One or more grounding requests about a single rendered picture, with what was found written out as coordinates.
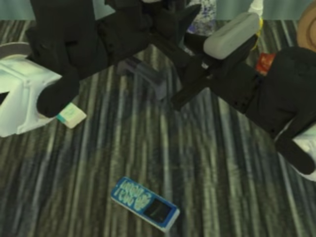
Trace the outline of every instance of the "brown round object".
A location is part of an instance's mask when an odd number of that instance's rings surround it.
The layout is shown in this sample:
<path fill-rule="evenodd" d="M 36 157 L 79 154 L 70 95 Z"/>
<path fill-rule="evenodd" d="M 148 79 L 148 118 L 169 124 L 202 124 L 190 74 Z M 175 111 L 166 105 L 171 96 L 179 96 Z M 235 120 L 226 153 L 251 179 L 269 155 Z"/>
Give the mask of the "brown round object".
<path fill-rule="evenodd" d="M 316 52 L 316 1 L 303 12 L 297 28 L 297 43 L 300 47 Z"/>

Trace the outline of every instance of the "cell phone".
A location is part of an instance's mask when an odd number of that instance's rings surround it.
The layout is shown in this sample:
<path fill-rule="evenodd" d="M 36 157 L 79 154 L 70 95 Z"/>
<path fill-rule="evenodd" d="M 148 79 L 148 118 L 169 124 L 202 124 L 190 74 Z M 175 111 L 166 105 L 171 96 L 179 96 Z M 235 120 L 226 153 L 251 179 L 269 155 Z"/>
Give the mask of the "cell phone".
<path fill-rule="evenodd" d="M 179 208 L 130 178 L 121 178 L 111 198 L 163 232 L 168 232 L 180 214 Z"/>

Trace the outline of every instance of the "teal wall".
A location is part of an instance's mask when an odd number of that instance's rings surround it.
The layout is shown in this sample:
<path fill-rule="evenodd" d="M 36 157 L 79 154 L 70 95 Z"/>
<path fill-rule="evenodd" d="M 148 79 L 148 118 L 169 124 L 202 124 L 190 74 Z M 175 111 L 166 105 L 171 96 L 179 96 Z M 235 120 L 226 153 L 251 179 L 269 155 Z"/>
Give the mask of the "teal wall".
<path fill-rule="evenodd" d="M 97 17 L 109 14 L 112 10 L 103 5 L 103 0 L 93 0 Z M 295 20 L 313 0 L 265 0 L 264 19 Z M 217 19 L 229 20 L 247 11 L 252 0 L 218 0 Z M 0 19 L 33 19 L 29 0 L 0 0 Z"/>

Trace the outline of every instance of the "blue cell phone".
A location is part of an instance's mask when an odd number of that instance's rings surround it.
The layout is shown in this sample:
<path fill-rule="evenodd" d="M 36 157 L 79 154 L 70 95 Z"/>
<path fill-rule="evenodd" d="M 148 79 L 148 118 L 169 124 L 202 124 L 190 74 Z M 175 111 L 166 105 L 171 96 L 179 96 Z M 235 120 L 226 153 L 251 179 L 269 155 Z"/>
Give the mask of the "blue cell phone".
<path fill-rule="evenodd" d="M 118 181 L 111 198 L 163 232 L 170 230 L 180 214 L 176 205 L 127 177 Z"/>

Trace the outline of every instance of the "red wrapper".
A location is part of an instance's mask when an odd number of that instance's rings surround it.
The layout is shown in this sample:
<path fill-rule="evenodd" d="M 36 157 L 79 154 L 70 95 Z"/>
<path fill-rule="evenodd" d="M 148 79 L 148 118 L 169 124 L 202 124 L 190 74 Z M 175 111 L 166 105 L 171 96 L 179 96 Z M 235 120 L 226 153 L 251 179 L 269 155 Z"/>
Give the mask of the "red wrapper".
<path fill-rule="evenodd" d="M 256 70 L 259 73 L 266 75 L 271 67 L 275 56 L 275 53 L 261 53 L 256 65 Z"/>

